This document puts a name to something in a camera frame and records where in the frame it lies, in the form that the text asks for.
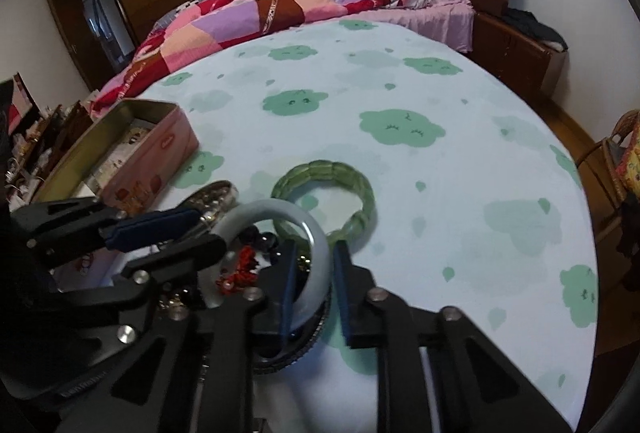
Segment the green beaded bracelet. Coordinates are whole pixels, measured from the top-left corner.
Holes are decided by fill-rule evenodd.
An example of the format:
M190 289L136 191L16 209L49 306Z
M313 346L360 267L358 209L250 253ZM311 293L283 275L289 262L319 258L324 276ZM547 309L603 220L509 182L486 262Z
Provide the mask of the green beaded bracelet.
M330 182L351 191L362 200L362 209L353 213L341 229L336 229L327 235L327 241L331 249L335 242L341 239L346 240L348 243L353 243L356 238L364 233L376 208L373 189L367 177L342 162L316 160L309 162L309 164L300 164L287 172L274 185L271 191L271 198L288 200L294 190L312 181ZM273 220L273 226L280 239L294 240L298 246L298 251L302 254L308 254L308 242L296 233L289 223L283 220Z

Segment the jewelry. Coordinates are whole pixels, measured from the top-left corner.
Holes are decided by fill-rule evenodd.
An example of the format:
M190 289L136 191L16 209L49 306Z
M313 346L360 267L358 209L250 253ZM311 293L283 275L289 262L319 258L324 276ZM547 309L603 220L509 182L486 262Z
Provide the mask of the jewelry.
M258 262L255 259L254 249L249 245L245 245L238 253L236 270L226 275L221 272L216 280L216 285L225 296L234 292L241 292L246 287L255 285L258 280L258 275L255 272L257 267Z
M178 204L178 207L191 207L199 210L202 215L195 227L192 227L176 241L197 238L210 233L213 226L218 223L218 220L236 205L237 199L238 190L228 180L212 182L190 194ZM168 243L162 242L158 246L162 249Z
M213 228L227 247L249 225L262 220L287 220L301 227L310 244L314 258L314 268L308 273L305 286L293 303L293 315L290 330L295 331L304 325L321 307L331 285L332 260L329 244L318 222L308 212L291 202L267 198L249 204L241 204L231 209ZM198 271L198 286L207 307L220 304L220 291L214 279L217 277L215 265Z
M330 248L336 241L345 240L353 243L359 238L372 220L376 209L376 201L371 184L362 173L343 162L316 160L309 164L300 164L287 172L276 182L271 191L271 198L288 200L294 190L312 181L329 182L356 194L362 200L362 209L357 210L342 226L327 235ZM282 241L292 239L298 246L298 253L304 257L305 268L309 267L309 246L306 239L295 232L289 223L273 220L277 235Z

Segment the wooden nightstand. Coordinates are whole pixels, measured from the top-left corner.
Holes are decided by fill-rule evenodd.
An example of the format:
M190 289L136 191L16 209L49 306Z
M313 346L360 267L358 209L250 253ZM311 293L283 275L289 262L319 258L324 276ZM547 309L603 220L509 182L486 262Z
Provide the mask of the wooden nightstand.
M467 57L528 104L534 104L541 94L553 93L567 54L556 52L481 12L474 19L473 48Z

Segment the floral pillow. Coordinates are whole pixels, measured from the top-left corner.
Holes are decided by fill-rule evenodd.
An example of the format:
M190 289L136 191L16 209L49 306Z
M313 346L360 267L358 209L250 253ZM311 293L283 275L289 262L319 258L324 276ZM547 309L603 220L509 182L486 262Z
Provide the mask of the floral pillow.
M616 168L616 173L625 187L640 198L640 119L636 121L629 146Z

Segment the bracelet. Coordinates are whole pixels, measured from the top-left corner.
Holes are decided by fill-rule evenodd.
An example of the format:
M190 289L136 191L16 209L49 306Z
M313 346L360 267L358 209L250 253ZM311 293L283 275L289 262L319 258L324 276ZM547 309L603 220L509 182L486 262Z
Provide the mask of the bracelet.
M364 233L376 208L373 189L367 177L343 162L316 160L309 164L300 164L287 172L274 185L271 198L288 200L294 190L312 181L330 182L351 191L362 200L362 209L354 212L341 229L327 235L331 249L335 242L340 240L353 243ZM273 226L281 240L292 239L296 242L299 253L309 253L308 242L296 233L292 226L282 220L273 220Z
M326 238L318 222L301 207L283 200L267 198L250 204L241 204L231 209L216 224L213 232L229 245L242 229L246 229L252 223L275 218L287 219L305 230L306 237L311 243L311 254L317 261L317 268L309 272L300 296L293 303L290 330L295 331L316 313L331 286L334 264ZM216 305L216 297L220 293L212 275L213 270L214 267L209 267L198 271L198 285L208 307Z

